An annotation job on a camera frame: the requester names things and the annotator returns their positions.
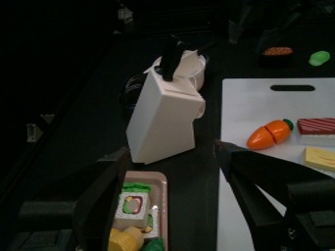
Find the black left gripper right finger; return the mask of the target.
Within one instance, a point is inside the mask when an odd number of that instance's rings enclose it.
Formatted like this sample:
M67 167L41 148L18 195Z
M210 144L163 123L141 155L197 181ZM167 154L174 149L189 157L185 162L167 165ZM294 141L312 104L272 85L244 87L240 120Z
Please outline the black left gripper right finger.
M229 142L214 151L256 251L333 251L335 178Z

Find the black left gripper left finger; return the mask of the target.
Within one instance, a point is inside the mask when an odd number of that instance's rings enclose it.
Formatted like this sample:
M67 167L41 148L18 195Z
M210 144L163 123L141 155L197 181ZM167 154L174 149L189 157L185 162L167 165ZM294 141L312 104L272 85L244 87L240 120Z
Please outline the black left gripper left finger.
M130 166L130 151L126 147L106 155L90 166L97 176L93 176L94 180L79 196L73 220L83 251L107 251L118 196Z

